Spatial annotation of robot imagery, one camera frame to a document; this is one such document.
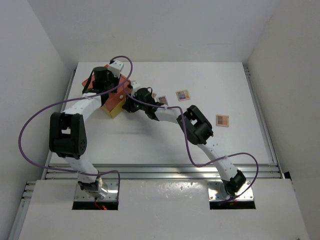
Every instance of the brown square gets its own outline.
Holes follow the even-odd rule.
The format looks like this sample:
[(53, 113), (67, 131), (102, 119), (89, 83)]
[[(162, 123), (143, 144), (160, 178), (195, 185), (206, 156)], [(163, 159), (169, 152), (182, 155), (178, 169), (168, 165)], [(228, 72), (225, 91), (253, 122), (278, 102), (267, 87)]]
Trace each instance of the brown square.
[(227, 115), (217, 115), (215, 120), (215, 125), (219, 127), (229, 127), (229, 116)]

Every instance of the table surface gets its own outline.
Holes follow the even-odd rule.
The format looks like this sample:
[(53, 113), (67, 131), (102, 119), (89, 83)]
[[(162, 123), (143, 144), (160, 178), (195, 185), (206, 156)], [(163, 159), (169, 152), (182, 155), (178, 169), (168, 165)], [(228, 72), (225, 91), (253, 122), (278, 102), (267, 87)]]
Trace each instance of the table surface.
[(205, 180), (122, 180), (118, 210), (72, 210), (76, 185), (38, 180), (19, 239), (309, 239), (289, 179), (257, 179), (256, 209), (234, 210), (210, 210)]
[[(107, 62), (80, 62), (68, 98), (82, 95), (81, 83), (94, 67)], [(129, 73), (125, 63), (122, 74)], [(260, 127), (243, 65), (240, 62), (134, 62), (131, 80), (152, 87), (166, 96), (170, 106), (196, 105), (213, 126), (214, 138), (226, 155), (253, 154), (259, 164), (271, 164), (272, 157)], [(188, 90), (191, 99), (178, 101), (176, 91)], [(68, 102), (66, 108), (74, 102)], [(228, 115), (229, 127), (216, 126), (216, 115)], [(190, 164), (183, 132), (177, 124), (150, 120), (143, 111), (122, 111), (112, 119), (102, 109), (85, 123), (88, 156), (93, 164), (187, 165)], [(190, 145), (196, 163), (207, 156)], [(247, 156), (237, 156), (235, 164), (253, 164)], [(50, 164), (65, 164), (55, 153)]]

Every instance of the white wall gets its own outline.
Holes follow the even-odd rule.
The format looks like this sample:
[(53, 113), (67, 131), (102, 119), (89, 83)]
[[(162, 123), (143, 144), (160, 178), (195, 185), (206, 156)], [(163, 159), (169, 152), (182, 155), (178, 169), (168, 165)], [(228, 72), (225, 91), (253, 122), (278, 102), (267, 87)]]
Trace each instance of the white wall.
[[(26, 181), (42, 173), (20, 155), (20, 129), (41, 107), (63, 99), (71, 72), (27, 0), (1, 1), (0, 32), (0, 239), (7, 239)], [(36, 118), (23, 138), (27, 155), (42, 164), (50, 114)]]
[(244, 62), (279, 0), (28, 0), (68, 65)]
[(248, 66), (311, 239), (320, 236), (320, 1), (283, 0)]

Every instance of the purple cable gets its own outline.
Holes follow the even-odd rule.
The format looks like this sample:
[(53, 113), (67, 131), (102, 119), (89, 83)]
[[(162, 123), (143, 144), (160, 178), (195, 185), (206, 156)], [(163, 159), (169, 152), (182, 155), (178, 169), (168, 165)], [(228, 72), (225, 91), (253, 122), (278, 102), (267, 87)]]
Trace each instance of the purple cable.
[[(155, 107), (155, 108), (159, 108), (159, 109), (179, 109), (180, 110), (180, 113), (181, 113), (181, 116), (184, 115), (184, 112), (182, 110), (182, 108), (180, 106), (158, 106), (158, 105), (153, 105), (153, 104), (150, 104), (150, 103), (146, 103), (146, 102), (143, 102), (143, 101), (140, 101), (138, 99), (135, 99), (133, 96), (131, 96), (127, 91), (126, 89), (123, 89), (125, 94), (132, 100), (136, 101), (137, 103), (139, 104), (144, 104), (144, 105), (147, 105), (147, 106), (150, 106), (150, 107)], [(222, 156), (222, 157), (218, 157), (214, 160), (211, 160), (211, 161), (208, 161), (207, 163), (204, 163), (204, 164), (196, 164), (194, 162), (194, 160), (192, 159), (192, 156), (191, 156), (191, 152), (190, 152), (190, 149), (189, 149), (189, 141), (188, 141), (188, 136), (187, 136), (187, 128), (186, 128), (186, 122), (185, 122), (185, 118), (182, 117), (182, 130), (183, 130), (183, 133), (184, 133), (184, 141), (185, 141), (185, 147), (186, 147), (186, 152), (188, 154), (188, 157), (190, 159), (190, 162), (192, 163), (193, 166), (197, 167), (197, 168), (202, 168), (202, 167), (205, 167), (209, 164), (212, 164), (214, 162), (217, 162), (221, 159), (224, 159), (225, 157), (228, 157), (228, 158), (231, 158), (231, 157), (235, 157), (235, 156), (238, 156), (238, 155), (248, 155), (250, 156), (254, 162), (255, 162), (255, 165), (256, 165), (256, 172), (255, 172), (255, 176), (252, 180), (252, 182), (250, 183), (250, 185), (239, 195), (236, 195), (236, 196), (233, 196), (233, 197), (230, 197), (229, 199), (227, 200), (223, 200), (221, 201), (221, 203), (226, 203), (226, 202), (229, 202), (229, 201), (233, 201), (234, 199), (240, 197), (242, 194), (244, 194), (249, 188), (252, 187), (252, 185), (255, 183), (257, 177), (258, 177), (258, 173), (259, 173), (259, 163), (257, 161), (257, 159), (251, 155), (250, 153), (247, 153), (247, 152), (239, 152), (239, 153), (234, 153), (234, 154), (231, 154), (231, 155), (227, 155), (227, 156)]]
[[(98, 94), (95, 94), (95, 95), (92, 95), (90, 96), (90, 98), (93, 98), (93, 97), (97, 97), (97, 96), (101, 96), (101, 95), (105, 95), (105, 94), (108, 94), (114, 90), (116, 90), (117, 88), (119, 88), (120, 86), (123, 86), (130, 78), (131, 74), (132, 74), (132, 71), (133, 71), (133, 63), (132, 61), (127, 57), (127, 56), (123, 56), (123, 55), (120, 55), (120, 56), (116, 56), (114, 58), (111, 59), (112, 60), (115, 60), (115, 59), (118, 59), (118, 58), (125, 58), (129, 61), (130, 63), (130, 66), (131, 66), (131, 69), (130, 69), (130, 72), (128, 74), (128, 76), (125, 78), (125, 80), (119, 84), (118, 86), (115, 86), (114, 88), (108, 90), (108, 91), (104, 91), (104, 92), (101, 92), (101, 93), (98, 93)], [(19, 138), (18, 138), (18, 146), (19, 146), (19, 150), (20, 150), (20, 153), (21, 155), (24, 157), (25, 160), (27, 160), (30, 164), (38, 167), (38, 168), (42, 168), (42, 169), (51, 169), (51, 170), (55, 170), (55, 171), (63, 171), (63, 172), (69, 172), (69, 173), (80, 173), (79, 171), (76, 171), (76, 170), (70, 170), (70, 169), (64, 169), (64, 168), (59, 168), (59, 167), (50, 167), (50, 166), (45, 166), (45, 165), (41, 165), (41, 164), (38, 164), (34, 161), (32, 161), (31, 159), (29, 159), (27, 157), (27, 155), (25, 154), (24, 150), (22, 149), (22, 135), (27, 127), (27, 125), (31, 122), (32, 119), (34, 119), (36, 116), (38, 116), (40, 113), (42, 113), (43, 111), (49, 109), (49, 108), (52, 108), (56, 105), (59, 105), (59, 104), (63, 104), (63, 103), (68, 103), (68, 102), (72, 102), (72, 101), (78, 101), (78, 100), (83, 100), (83, 99), (86, 99), (85, 97), (76, 97), (76, 98), (72, 98), (72, 99), (67, 99), (67, 100), (63, 100), (63, 101), (58, 101), (56, 103), (53, 103), (53, 104), (50, 104), (44, 108), (42, 108), (41, 110), (37, 111), (34, 115), (32, 115), (28, 121), (26, 121), (26, 123), (23, 125), (21, 131), (20, 131), (20, 134), (19, 134)], [(111, 174), (111, 173), (117, 173), (118, 175), (118, 193), (117, 193), (117, 200), (119, 201), (119, 192), (120, 192), (120, 173), (119, 171), (117, 170), (111, 170), (111, 171), (107, 171), (107, 172), (101, 172), (101, 173), (98, 173), (98, 174), (93, 174), (93, 173), (86, 173), (86, 172), (81, 172), (82, 175), (86, 175), (86, 176), (102, 176), (102, 175), (106, 175), (106, 174)]]

